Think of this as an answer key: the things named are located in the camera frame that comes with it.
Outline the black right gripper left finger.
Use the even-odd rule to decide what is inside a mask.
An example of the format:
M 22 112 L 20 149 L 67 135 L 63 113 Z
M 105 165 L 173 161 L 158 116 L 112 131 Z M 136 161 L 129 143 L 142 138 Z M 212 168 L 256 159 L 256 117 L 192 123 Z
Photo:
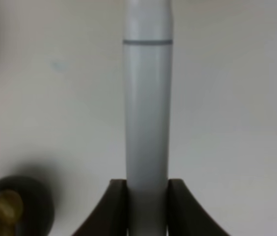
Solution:
M 74 232 L 75 236 L 126 236 L 128 190 L 124 179 L 112 179 L 99 203 Z

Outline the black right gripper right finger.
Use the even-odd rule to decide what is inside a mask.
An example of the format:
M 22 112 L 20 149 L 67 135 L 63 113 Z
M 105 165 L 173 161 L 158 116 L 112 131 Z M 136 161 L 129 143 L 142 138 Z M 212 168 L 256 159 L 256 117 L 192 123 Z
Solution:
M 204 210 L 181 179 L 170 179 L 167 190 L 170 236 L 224 236 L 226 231 Z

